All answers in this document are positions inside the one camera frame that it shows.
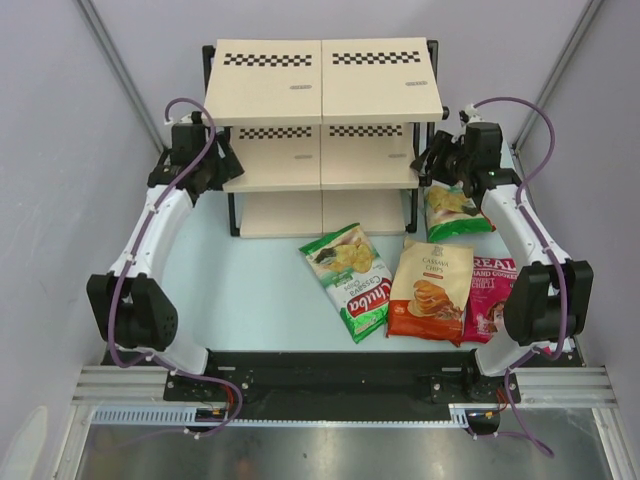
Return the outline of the green Chuba chips bag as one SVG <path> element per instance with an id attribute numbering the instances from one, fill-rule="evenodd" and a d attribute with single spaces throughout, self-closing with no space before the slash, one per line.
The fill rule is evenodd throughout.
<path id="1" fill-rule="evenodd" d="M 299 251 L 355 343 L 386 323 L 392 274 L 360 224 L 328 233 Z"/>
<path id="2" fill-rule="evenodd" d="M 426 190 L 424 204 L 427 239 L 431 243 L 495 231 L 495 226 L 465 195 L 460 183 L 431 185 Z"/>

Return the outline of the beige three-tier shelf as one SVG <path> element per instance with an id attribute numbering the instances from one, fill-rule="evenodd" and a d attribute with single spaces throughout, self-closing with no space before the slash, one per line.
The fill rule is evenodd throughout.
<path id="1" fill-rule="evenodd" d="M 438 55 L 421 37 L 204 46 L 205 105 L 245 170 L 222 186 L 230 234 L 312 237 L 353 222 L 415 232 L 410 164 L 448 113 Z"/>

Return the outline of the orange cassava chips bag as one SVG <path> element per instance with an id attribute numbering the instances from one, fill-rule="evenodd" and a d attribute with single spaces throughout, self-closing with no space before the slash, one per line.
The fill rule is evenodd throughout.
<path id="1" fill-rule="evenodd" d="M 461 343 L 474 249 L 404 240 L 393 278 L 387 334 Z"/>

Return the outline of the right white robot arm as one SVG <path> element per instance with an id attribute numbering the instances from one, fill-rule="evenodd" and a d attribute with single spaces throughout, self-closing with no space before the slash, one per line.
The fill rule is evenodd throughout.
<path id="1" fill-rule="evenodd" d="M 474 367 L 461 376 L 463 393 L 484 401 L 497 389 L 496 376 L 535 355 L 557 360 L 566 339 L 583 331 L 594 272 L 555 242 L 531 209 L 525 182 L 504 167 L 500 126 L 472 119 L 452 135 L 429 135 L 411 167 L 424 185 L 459 185 L 465 197 L 495 226 L 514 260 L 517 278 L 504 307 L 504 327 L 474 353 Z"/>

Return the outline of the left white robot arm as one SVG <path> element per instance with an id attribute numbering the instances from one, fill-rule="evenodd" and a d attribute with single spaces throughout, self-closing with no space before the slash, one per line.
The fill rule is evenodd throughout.
<path id="1" fill-rule="evenodd" d="M 202 111 L 171 125 L 171 146 L 148 177 L 145 203 L 120 256 L 107 272 L 93 274 L 86 292 L 99 332 L 116 364 L 139 353 L 172 370 L 187 372 L 186 387 L 197 398 L 214 397 L 221 376 L 207 365 L 207 349 L 179 320 L 162 288 L 165 266 L 197 201 L 243 174 L 228 134 Z"/>

